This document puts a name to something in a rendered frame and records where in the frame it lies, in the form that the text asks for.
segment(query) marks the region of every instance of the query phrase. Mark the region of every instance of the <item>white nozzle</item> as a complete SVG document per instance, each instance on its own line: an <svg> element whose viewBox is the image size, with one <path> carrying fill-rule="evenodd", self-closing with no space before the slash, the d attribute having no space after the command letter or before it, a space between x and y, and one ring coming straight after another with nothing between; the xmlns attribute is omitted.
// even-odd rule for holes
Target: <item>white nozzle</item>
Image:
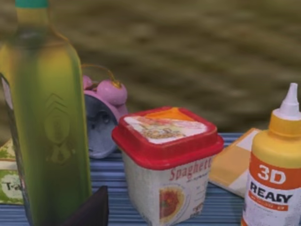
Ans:
<svg viewBox="0 0 301 226"><path fill-rule="evenodd" d="M274 113L277 115L277 117L284 120L301 120L297 83L291 83L287 95L283 100L280 108L276 109Z"/></svg>

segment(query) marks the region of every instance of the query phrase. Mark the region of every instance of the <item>green glass bottle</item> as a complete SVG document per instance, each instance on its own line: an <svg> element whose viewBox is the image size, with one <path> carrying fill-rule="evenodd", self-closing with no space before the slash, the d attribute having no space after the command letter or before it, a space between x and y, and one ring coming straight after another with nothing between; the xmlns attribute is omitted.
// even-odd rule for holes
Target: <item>green glass bottle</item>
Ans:
<svg viewBox="0 0 301 226"><path fill-rule="evenodd" d="M80 60L49 22L48 0L16 0L0 76L32 226L58 226L92 193Z"/></svg>

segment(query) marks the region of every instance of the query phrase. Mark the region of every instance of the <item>bottle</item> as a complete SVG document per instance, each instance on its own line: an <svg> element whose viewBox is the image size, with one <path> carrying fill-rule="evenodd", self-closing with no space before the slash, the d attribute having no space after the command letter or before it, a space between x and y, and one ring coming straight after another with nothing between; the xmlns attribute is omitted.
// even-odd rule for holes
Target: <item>bottle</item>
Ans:
<svg viewBox="0 0 301 226"><path fill-rule="evenodd" d="M291 83L269 129L253 139L242 226L298 226L301 218L301 113Z"/></svg>
<svg viewBox="0 0 301 226"><path fill-rule="evenodd" d="M16 0L18 29L0 51L32 226L60 225L92 194L80 60L53 28L48 11L48 0Z"/></svg>

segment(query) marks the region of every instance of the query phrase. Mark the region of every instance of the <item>pink alarm clock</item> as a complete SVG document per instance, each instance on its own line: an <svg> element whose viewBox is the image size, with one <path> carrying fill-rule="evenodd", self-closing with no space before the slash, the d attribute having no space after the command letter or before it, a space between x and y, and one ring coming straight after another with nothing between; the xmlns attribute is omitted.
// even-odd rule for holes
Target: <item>pink alarm clock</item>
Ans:
<svg viewBox="0 0 301 226"><path fill-rule="evenodd" d="M102 66L83 65L82 67L105 69L111 78L94 83L88 76L83 75L89 155L91 158L101 159L117 150L111 132L121 116L127 114L127 89L115 80L110 70Z"/></svg>

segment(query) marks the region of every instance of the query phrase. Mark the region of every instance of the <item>blue striped mat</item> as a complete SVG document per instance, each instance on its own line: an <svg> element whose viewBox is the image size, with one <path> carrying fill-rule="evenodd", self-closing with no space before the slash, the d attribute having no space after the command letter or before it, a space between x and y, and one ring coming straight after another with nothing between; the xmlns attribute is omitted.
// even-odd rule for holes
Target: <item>blue striped mat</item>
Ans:
<svg viewBox="0 0 301 226"><path fill-rule="evenodd" d="M222 134L225 145L229 145L241 134ZM128 195L120 153L108 158L91 160L93 191L100 186L109 187L109 226L146 226L145 221L132 207ZM243 199L209 184L202 214L179 226L239 226ZM28 226L22 206L0 205L0 226Z"/></svg>

